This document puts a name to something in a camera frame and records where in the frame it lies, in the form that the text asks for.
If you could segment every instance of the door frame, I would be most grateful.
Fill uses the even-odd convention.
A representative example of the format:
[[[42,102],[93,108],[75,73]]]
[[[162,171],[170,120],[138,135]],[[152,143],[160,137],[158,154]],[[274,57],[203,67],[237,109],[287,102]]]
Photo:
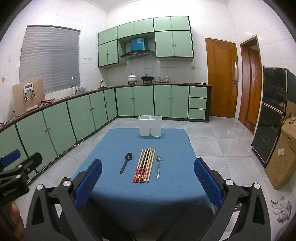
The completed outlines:
[[[261,93],[260,93],[260,102],[261,102],[263,77],[262,77],[262,61],[261,61],[261,54],[260,54],[258,37],[257,37],[257,35],[253,36],[252,38],[250,38],[240,44],[241,54],[242,54],[242,98],[241,98],[241,105],[240,105],[238,119],[253,134],[255,132],[256,124],[258,122],[261,107],[259,108],[257,121],[255,124],[252,124],[252,123],[246,121],[247,113],[248,113],[248,106],[249,106],[250,82],[251,82],[251,76],[250,76],[251,65],[250,65],[250,54],[249,54],[248,48],[251,46],[254,46],[256,44],[258,45],[259,59],[260,59],[260,63],[261,63]]]

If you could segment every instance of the window blind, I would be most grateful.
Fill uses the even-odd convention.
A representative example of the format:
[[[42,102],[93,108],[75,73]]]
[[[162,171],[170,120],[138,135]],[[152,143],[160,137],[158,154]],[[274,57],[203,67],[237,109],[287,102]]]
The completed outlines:
[[[20,81],[43,78],[46,94],[76,86],[79,75],[80,31],[62,27],[28,25],[20,56]]]

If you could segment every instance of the table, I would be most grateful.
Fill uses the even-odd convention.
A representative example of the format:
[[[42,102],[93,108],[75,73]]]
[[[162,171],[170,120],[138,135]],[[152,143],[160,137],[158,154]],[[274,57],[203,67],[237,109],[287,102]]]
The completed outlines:
[[[156,148],[155,157],[162,155],[159,179],[154,157],[149,183],[133,183],[142,148]],[[133,159],[120,174],[129,152]],[[139,230],[150,223],[168,227],[193,202],[213,208],[194,173],[196,155],[183,129],[162,129],[160,137],[141,137],[138,129],[111,129],[72,179],[95,158],[102,161],[103,170],[90,198],[125,230]]]

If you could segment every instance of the blue box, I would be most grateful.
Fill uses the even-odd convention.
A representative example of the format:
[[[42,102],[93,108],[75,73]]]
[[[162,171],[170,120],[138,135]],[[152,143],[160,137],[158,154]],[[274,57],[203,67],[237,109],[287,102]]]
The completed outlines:
[[[147,40],[143,37],[131,40],[131,51],[148,50]]]

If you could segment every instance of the metal screw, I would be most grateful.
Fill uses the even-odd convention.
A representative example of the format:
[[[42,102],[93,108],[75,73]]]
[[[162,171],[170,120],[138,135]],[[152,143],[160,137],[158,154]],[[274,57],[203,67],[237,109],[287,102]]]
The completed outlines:
[[[232,186],[232,185],[233,185],[233,181],[230,180],[230,179],[228,179],[228,180],[226,180],[226,184],[227,184],[228,186]]]
[[[68,187],[68,186],[70,186],[71,185],[71,181],[65,181],[64,183],[63,183],[63,186],[64,187]]]
[[[39,184],[39,185],[36,187],[37,190],[41,190],[42,188],[43,188],[43,185],[42,185],[42,184]]]
[[[259,189],[260,185],[258,183],[254,183],[254,188]]]

